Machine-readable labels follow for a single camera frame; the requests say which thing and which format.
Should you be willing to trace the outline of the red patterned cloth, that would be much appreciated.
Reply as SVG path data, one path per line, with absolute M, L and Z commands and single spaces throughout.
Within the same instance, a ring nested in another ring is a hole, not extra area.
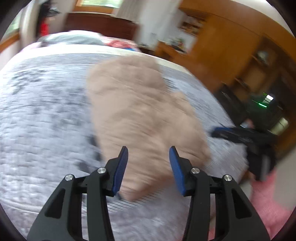
M 138 45 L 134 41 L 125 39 L 111 39 L 107 44 L 109 47 L 126 49 L 131 51 L 140 52 Z

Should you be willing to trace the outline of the large wooden wardrobe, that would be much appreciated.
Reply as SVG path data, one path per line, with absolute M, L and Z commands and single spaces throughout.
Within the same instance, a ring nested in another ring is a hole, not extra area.
M 235 1 L 182 1 L 197 18 L 197 41 L 176 62 L 213 93 L 223 85 L 240 100 L 268 93 L 280 101 L 288 122 L 277 139 L 284 152 L 295 146 L 295 37 L 266 15 Z

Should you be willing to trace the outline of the grey pillow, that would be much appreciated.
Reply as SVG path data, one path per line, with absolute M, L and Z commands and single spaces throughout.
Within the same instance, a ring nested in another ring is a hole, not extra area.
M 72 30 L 40 37 L 38 42 L 46 45 L 66 43 L 105 46 L 106 40 L 107 38 L 100 33 L 85 30 Z

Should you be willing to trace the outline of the dark wooden headboard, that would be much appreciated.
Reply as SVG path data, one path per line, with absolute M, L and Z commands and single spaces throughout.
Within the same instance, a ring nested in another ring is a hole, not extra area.
M 63 30 L 92 31 L 107 37 L 134 40 L 138 24 L 106 14 L 71 12 L 67 15 Z

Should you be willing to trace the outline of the beige quilted jacket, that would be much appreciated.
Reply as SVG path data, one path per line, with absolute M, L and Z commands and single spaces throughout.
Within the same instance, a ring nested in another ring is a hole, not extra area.
M 169 90 L 149 56 L 120 56 L 93 66 L 86 80 L 91 116 L 105 159 L 128 148 L 120 188 L 127 201 L 165 186 L 169 149 L 202 167 L 211 158 L 203 126 L 182 92 Z

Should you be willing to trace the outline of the grey quilted bedspread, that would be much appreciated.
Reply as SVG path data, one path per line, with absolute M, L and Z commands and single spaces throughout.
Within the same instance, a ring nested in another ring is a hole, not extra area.
M 1 205 L 22 235 L 67 174 L 101 165 L 86 76 L 111 54 L 18 54 L 1 70 Z M 108 201 L 116 240 L 179 240 L 189 198 L 175 185 L 134 202 Z

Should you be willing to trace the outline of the hanging dark clothes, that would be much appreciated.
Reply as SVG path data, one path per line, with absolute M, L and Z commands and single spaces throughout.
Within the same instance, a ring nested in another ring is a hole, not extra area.
M 49 22 L 55 19 L 55 16 L 60 13 L 61 12 L 58 10 L 53 1 L 45 1 L 40 5 L 36 24 L 36 39 L 44 37 L 50 33 Z

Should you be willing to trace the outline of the black television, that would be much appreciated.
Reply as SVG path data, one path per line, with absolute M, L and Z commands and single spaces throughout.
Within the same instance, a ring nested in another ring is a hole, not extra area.
M 247 119 L 245 105 L 231 90 L 221 89 L 218 92 L 218 99 L 235 126 L 241 125 Z

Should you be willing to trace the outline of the wooden desk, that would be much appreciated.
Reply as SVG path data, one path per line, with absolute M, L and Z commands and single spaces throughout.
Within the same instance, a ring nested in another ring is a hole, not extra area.
M 183 60 L 188 57 L 187 53 L 177 51 L 171 45 L 163 41 L 158 41 L 157 46 L 154 50 L 154 56 L 173 63 L 177 63 L 180 61 L 183 62 Z

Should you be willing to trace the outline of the pink fluffy cloth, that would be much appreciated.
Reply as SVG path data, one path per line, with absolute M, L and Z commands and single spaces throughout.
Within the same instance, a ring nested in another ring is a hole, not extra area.
M 274 238 L 292 214 L 274 200 L 276 170 L 265 181 L 251 180 L 250 202 L 259 214 L 270 236 Z

